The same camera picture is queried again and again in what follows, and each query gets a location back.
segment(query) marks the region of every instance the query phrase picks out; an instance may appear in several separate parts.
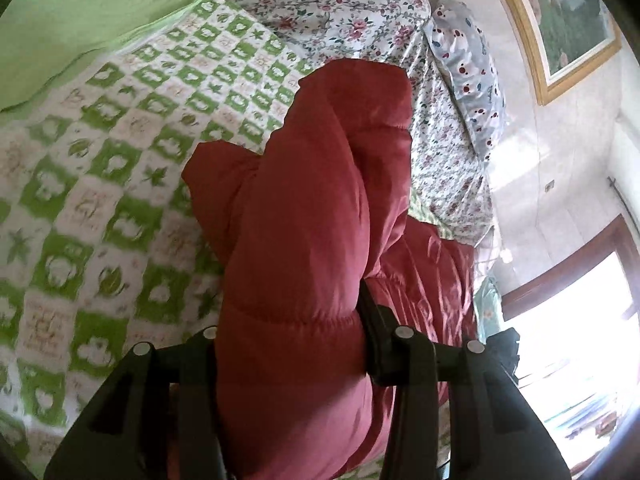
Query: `red fabric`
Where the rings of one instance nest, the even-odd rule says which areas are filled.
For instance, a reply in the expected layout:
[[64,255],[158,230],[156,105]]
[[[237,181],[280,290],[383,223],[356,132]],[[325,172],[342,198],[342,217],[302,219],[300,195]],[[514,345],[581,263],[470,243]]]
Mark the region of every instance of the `red fabric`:
[[263,156],[208,142],[182,174],[226,267],[217,400],[241,479],[331,479],[384,451],[393,391],[365,374],[362,277],[434,341],[474,332],[472,248],[406,214],[411,101],[401,69],[334,61]]

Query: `checkered blanket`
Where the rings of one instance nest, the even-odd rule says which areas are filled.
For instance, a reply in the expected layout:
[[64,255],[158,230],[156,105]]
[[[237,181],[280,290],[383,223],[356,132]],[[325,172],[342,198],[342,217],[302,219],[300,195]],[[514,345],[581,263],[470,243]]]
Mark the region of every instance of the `checkered blanket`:
[[308,72],[204,0],[0,128],[0,432],[36,474],[132,345],[216,322],[222,269],[180,172],[201,140],[262,152]]

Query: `silver screw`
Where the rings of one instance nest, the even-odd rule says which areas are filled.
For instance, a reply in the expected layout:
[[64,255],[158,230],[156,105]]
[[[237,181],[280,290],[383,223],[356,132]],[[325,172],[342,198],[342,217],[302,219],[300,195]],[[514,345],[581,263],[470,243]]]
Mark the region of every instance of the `silver screw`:
[[414,334],[414,329],[410,326],[399,326],[396,328],[396,335],[401,339],[411,339]]
[[146,355],[150,350],[151,345],[149,343],[138,343],[133,347],[133,353],[138,356]]
[[466,344],[466,347],[470,352],[473,352],[474,354],[481,354],[482,352],[484,352],[484,345],[481,342],[479,342],[477,339],[474,339],[473,341],[469,341]]
[[217,334],[218,334],[217,326],[210,326],[209,328],[206,328],[205,331],[202,333],[204,338],[209,340],[215,339]]

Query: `gray pillow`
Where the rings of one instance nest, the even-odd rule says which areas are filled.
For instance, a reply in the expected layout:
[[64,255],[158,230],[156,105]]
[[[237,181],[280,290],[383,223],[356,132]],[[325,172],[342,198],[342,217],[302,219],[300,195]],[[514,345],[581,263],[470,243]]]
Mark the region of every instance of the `gray pillow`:
[[504,130],[505,101],[482,28],[458,0],[439,0],[425,33],[485,162]]

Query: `painting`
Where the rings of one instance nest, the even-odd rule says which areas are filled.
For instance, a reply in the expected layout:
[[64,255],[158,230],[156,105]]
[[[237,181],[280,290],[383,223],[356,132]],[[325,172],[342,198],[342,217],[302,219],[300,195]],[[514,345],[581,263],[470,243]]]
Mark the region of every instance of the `painting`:
[[540,105],[562,95],[620,49],[620,30],[602,0],[504,1]]

